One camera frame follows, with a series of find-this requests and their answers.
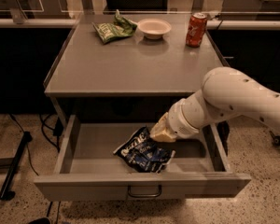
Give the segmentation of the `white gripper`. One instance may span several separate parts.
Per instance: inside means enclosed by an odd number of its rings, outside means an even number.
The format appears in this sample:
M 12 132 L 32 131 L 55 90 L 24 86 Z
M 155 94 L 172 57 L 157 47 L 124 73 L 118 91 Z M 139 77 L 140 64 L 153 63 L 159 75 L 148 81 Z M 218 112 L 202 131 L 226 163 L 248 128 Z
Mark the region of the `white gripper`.
M 183 112 L 185 99 L 181 99 L 171 106 L 159 121 L 151 128 L 150 138 L 156 142 L 173 143 L 176 139 L 189 139 L 199 130 L 194 128 Z

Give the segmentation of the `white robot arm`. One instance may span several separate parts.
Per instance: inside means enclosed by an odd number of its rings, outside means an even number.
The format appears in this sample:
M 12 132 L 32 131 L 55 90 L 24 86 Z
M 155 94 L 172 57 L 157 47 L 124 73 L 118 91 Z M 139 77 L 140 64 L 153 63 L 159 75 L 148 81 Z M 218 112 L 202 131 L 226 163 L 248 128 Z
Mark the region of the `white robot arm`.
M 198 91 L 170 107 L 150 137 L 157 142 L 189 139 L 209 124 L 241 115 L 280 133 L 280 93 L 236 69 L 219 67 L 204 76 Z

